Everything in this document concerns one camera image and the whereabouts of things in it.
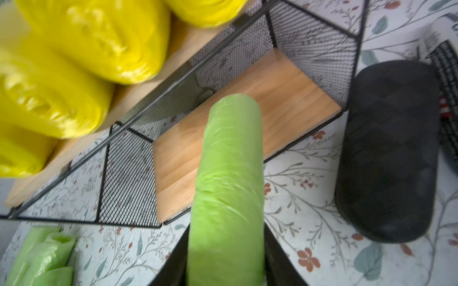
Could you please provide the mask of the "green roll diagonal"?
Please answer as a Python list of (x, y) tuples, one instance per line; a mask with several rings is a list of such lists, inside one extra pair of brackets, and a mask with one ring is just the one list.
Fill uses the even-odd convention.
[(59, 226), (34, 226), (10, 270), (6, 286), (71, 286), (74, 267), (68, 261), (76, 244)]

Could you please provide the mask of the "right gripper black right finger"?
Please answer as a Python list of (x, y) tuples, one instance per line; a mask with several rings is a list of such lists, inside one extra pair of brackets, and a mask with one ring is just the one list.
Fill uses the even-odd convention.
[(307, 286), (267, 224), (264, 224), (266, 286)]

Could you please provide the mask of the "green roll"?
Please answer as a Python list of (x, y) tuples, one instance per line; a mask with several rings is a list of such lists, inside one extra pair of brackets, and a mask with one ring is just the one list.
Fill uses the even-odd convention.
[(262, 116), (243, 94), (210, 109), (196, 176), (188, 240), (190, 286), (264, 282)]

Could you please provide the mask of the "yellow roll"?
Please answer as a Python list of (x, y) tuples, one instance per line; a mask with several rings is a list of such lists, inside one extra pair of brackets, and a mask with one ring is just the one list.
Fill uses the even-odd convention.
[(218, 27), (243, 10), (245, 0), (167, 0), (165, 3), (182, 21), (200, 28)]
[(1, 178), (38, 174), (58, 143), (58, 139), (1, 122)]
[(124, 85), (163, 68), (171, 12), (163, 1), (16, 1), (33, 31), (103, 79)]
[(33, 35), (1, 40), (1, 120), (66, 139), (96, 131), (114, 85), (57, 54)]

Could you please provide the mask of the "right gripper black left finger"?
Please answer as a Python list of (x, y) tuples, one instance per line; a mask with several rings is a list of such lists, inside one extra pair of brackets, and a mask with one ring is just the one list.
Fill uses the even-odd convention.
[(159, 273), (150, 282), (149, 286), (186, 286), (187, 282), (187, 257), (188, 237), (190, 227), (188, 226), (172, 251), (168, 260)]

